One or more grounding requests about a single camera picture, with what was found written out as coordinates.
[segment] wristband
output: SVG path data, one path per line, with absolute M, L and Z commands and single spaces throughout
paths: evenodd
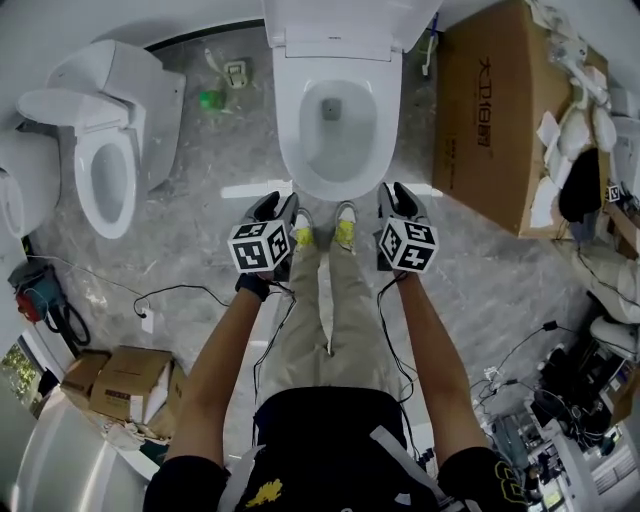
M 246 288 L 255 293 L 262 302 L 267 300 L 271 291 L 269 283 L 255 274 L 240 274 L 240 278 L 236 283 L 236 291 L 239 291 L 240 288 Z

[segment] gray tile floor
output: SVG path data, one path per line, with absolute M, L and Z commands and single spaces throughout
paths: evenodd
M 200 108 L 198 95 L 220 76 L 205 59 L 209 49 L 217 67 L 246 58 L 252 82 L 229 92 L 227 107 L 213 113 Z M 168 182 L 152 191 L 130 231 L 120 240 L 100 238 L 84 217 L 73 178 L 73 134 L 61 132 L 63 194 L 56 215 L 33 236 L 40 254 L 55 255 L 108 279 L 149 292 L 179 283 L 205 284 L 221 298 L 233 295 L 237 279 L 226 239 L 255 197 L 227 198 L 240 185 L 289 181 L 278 146 L 270 49 L 262 28 L 226 32 L 157 52 L 165 68 L 187 75 L 182 130 Z M 420 75 L 420 55 L 405 56 L 398 141 L 387 181 L 428 182 L 432 168 L 435 84 Z M 441 249 L 423 282 L 449 330 L 472 382 L 497 365 L 525 336 L 549 320 L 575 327 L 587 298 L 571 271 L 543 242 L 517 240 L 447 197 L 423 197 L 438 228 Z M 301 194 L 317 225 L 329 226 L 336 204 Z M 358 256 L 377 292 L 390 279 L 375 270 L 371 234 L 378 229 L 375 192 L 356 200 L 359 208 Z M 151 299 L 154 334 L 141 330 L 130 292 L 89 274 L 56 264 L 71 302 L 81 312 L 96 346 L 134 344 L 172 350 L 189 369 L 222 307 L 199 291 L 176 290 Z M 320 270 L 321 316 L 331 326 L 329 275 Z M 251 368 L 264 350 L 278 307 L 271 298 L 252 334 L 225 439 L 227 454 L 250 445 L 254 412 Z M 399 297 L 390 290 L 384 311 L 399 355 L 412 362 Z M 567 333 L 541 333 L 505 365 L 506 376 L 533 379 L 541 357 Z M 474 389 L 477 394 L 482 386 Z M 499 413 L 518 403 L 526 389 L 517 386 L 486 403 Z M 407 402 L 412 425 L 427 421 L 421 393 Z

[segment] green foliage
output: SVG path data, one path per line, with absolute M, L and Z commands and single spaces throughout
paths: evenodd
M 9 381 L 11 389 L 19 400 L 27 394 L 37 375 L 31 361 L 27 359 L 17 343 L 9 349 L 0 363 L 0 371 Z

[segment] shoe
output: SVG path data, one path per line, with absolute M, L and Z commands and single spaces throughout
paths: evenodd
M 340 203 L 336 212 L 336 234 L 333 239 L 340 247 L 354 252 L 356 244 L 357 210 L 351 201 Z
M 293 236 L 296 239 L 296 251 L 299 251 L 303 247 L 315 245 L 313 238 L 313 219 L 311 218 L 311 214 L 304 208 L 298 209 L 298 216 L 296 217 L 293 231 Z

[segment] khaki pants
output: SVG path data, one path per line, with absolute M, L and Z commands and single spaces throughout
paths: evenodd
M 320 257 L 315 246 L 294 255 L 289 288 L 297 303 L 260 370 L 258 406 L 280 391 L 311 386 L 377 389 L 399 399 L 399 372 L 373 314 L 371 292 L 356 257 L 336 242 L 329 250 L 333 335 L 328 353 L 318 306 Z

